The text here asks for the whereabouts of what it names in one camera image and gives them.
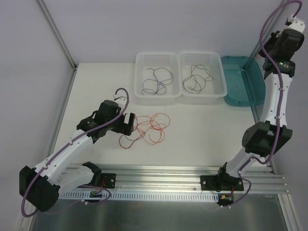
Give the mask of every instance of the tangled cable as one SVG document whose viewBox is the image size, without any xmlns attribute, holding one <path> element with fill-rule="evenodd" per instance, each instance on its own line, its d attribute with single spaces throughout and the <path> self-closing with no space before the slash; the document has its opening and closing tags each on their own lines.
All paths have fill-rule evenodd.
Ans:
<svg viewBox="0 0 308 231">
<path fill-rule="evenodd" d="M 163 117 L 165 117 L 165 119 L 167 119 L 167 124 L 158 123 L 157 122 L 158 116 L 160 117 L 160 119 L 163 119 Z M 144 116 L 141 115 L 141 116 L 135 117 L 135 123 L 136 123 L 136 125 L 134 125 L 133 133 L 135 132 L 138 135 L 138 137 L 136 139 L 132 139 L 131 137 L 128 137 L 126 135 L 122 135 L 119 138 L 119 144 L 122 148 L 128 149 L 137 140 L 140 140 L 140 139 L 143 139 L 149 145 L 155 145 L 155 144 L 162 142 L 165 139 L 164 129 L 166 129 L 170 125 L 170 117 L 168 115 L 164 114 L 164 113 L 156 113 L 152 117 L 150 117 L 148 115 L 144 115 Z M 150 134 L 149 134 L 150 131 L 157 133 L 158 136 L 157 135 L 156 136 L 159 137 L 159 138 L 156 137 L 156 139 L 155 139 L 153 137 L 154 135 L 152 135 L 152 137 L 151 137 Z M 128 140 L 128 141 L 132 141 L 132 143 L 128 147 L 123 146 L 122 142 L 121 142 L 123 140 L 123 138 L 126 138 L 126 140 Z"/>
<path fill-rule="evenodd" d="M 170 78 L 162 80 L 162 81 L 159 81 L 158 77 L 155 74 L 155 71 L 159 70 L 159 69 L 167 70 L 169 72 L 169 74 L 170 74 Z M 165 67 L 159 67 L 159 68 L 156 68 L 156 69 L 148 68 L 147 70 L 153 70 L 154 79 L 148 78 L 148 79 L 146 79 L 143 82 L 143 84 L 142 84 L 142 94 L 144 95 L 144 93 L 147 93 L 147 94 L 151 94 L 151 95 L 164 95 L 167 92 L 167 87 L 166 86 L 170 85 L 172 83 L 172 81 L 173 81 L 173 74 L 172 74 L 172 72 L 169 71 Z M 145 83 L 154 83 L 154 84 L 156 84 L 156 86 L 154 85 L 154 89 L 147 88 L 147 87 L 144 86 Z"/>
<path fill-rule="evenodd" d="M 205 70 L 206 73 L 208 74 L 208 77 L 204 78 L 201 75 L 194 74 L 193 71 L 195 70 L 195 68 Z M 199 94 L 205 88 L 206 82 L 213 81 L 213 79 L 214 78 L 211 76 L 210 70 L 207 69 L 204 65 L 202 64 L 192 65 L 191 75 L 183 80 L 182 85 L 183 85 L 184 90 L 189 92 L 190 94 Z"/>
</svg>

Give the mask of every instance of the gray floor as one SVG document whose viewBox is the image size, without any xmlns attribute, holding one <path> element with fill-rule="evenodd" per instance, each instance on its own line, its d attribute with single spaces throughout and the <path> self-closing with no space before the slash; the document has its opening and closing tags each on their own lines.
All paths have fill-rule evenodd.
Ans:
<svg viewBox="0 0 308 231">
<path fill-rule="evenodd" d="M 50 210 L 65 209 L 59 200 Z M 39 213 L 32 231 L 286 231 L 276 195 L 248 195 L 231 209 L 215 203 L 107 201 Z"/>
</svg>

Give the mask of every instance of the table surface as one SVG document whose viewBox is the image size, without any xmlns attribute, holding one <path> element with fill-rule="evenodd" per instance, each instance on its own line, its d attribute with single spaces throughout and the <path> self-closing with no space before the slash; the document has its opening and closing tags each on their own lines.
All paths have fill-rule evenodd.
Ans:
<svg viewBox="0 0 308 231">
<path fill-rule="evenodd" d="M 98 110 L 104 100 L 112 100 L 117 88 L 124 87 L 131 98 L 128 113 L 133 112 L 136 116 L 165 113 L 170 117 L 165 140 L 155 146 L 140 140 L 130 149 L 123 149 L 118 142 L 120 134 L 109 131 L 74 163 L 221 166 L 238 153 L 243 133 L 254 124 L 249 107 L 232 107 L 223 99 L 215 105 L 138 105 L 133 96 L 134 66 L 79 64 L 55 148 L 69 138 L 80 120 Z"/>
</svg>

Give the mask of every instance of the robotic arm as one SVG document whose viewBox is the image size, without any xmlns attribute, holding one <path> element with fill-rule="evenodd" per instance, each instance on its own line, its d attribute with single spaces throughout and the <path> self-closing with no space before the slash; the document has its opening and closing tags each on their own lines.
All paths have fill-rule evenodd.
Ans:
<svg viewBox="0 0 308 231">
<path fill-rule="evenodd" d="M 268 163 L 272 156 L 290 140 L 292 130 L 287 129 L 285 108 L 288 90 L 295 74 L 295 63 L 291 58 L 304 42 L 302 32 L 305 29 L 305 23 L 291 15 L 286 25 L 288 27 L 282 32 L 271 34 L 264 46 L 267 54 L 264 51 L 259 53 L 265 58 L 263 69 L 266 86 L 260 121 L 246 130 L 242 139 L 243 148 L 231 161 L 219 169 L 217 175 L 201 176 L 202 190 L 243 191 L 245 179 L 241 174 L 255 161 L 261 164 Z M 262 162 L 260 157 L 267 157 L 267 160 Z M 219 205 L 232 203 L 233 200 L 218 202 Z"/>
<path fill-rule="evenodd" d="M 81 120 L 77 125 L 77 129 L 65 143 L 69 144 L 68 146 L 64 144 L 32 169 L 25 166 L 19 173 L 20 195 L 25 195 L 31 181 L 39 174 L 26 199 L 39 211 L 45 212 L 55 204 L 59 196 L 80 185 L 100 186 L 101 169 L 91 162 L 84 163 L 81 167 L 70 173 L 64 175 L 62 173 L 77 156 L 86 149 L 91 148 L 100 137 L 106 135 L 107 131 L 111 130 L 116 133 L 131 135 L 135 119 L 135 114 L 133 113 L 130 113 L 128 123 L 125 123 L 128 115 L 123 114 L 109 125 L 95 130 L 95 128 L 120 115 L 126 104 L 127 98 L 123 96 L 118 97 L 115 95 L 114 101 L 105 100 L 101 103 L 98 111 Z M 62 152 L 61 155 L 56 157 L 55 155 L 59 152 Z M 55 159 L 52 161 L 52 164 L 48 165 L 48 162 L 53 158 Z"/>
</svg>

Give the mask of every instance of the red string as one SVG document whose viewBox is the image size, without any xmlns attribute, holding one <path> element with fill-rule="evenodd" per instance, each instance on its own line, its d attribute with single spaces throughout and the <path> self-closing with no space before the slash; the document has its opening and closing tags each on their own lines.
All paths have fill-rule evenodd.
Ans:
<svg viewBox="0 0 308 231">
<path fill-rule="evenodd" d="M 167 117 L 168 119 L 168 123 L 167 124 L 164 124 L 164 123 L 158 123 L 157 120 L 158 120 L 158 117 L 160 116 L 160 119 L 162 117 Z M 147 144 L 149 145 L 156 145 L 160 142 L 162 142 L 164 139 L 165 139 L 165 131 L 164 129 L 166 129 L 169 125 L 170 125 L 170 117 L 164 113 L 156 113 L 155 115 L 153 115 L 152 117 L 148 116 L 148 115 L 141 115 L 141 116 L 137 116 L 135 117 L 135 121 L 136 121 L 136 124 L 137 125 L 134 125 L 134 130 L 133 132 L 138 132 L 139 133 L 139 136 L 132 140 L 130 139 L 128 136 L 126 135 L 122 135 L 120 138 L 119 138 L 119 144 L 122 148 L 125 148 L 125 149 L 128 149 L 130 148 L 137 140 L 140 140 L 140 139 L 143 139 Z M 150 131 L 153 131 L 153 132 L 159 132 L 158 133 L 158 136 L 159 136 L 159 139 L 158 140 L 155 140 L 153 138 L 153 136 L 151 137 L 150 134 L 148 134 L 148 136 L 146 136 L 147 133 L 149 133 Z M 130 146 L 128 147 L 125 147 L 122 145 L 121 143 L 121 140 L 123 138 L 126 138 L 128 141 L 132 141 L 132 143 L 130 144 Z"/>
</svg>

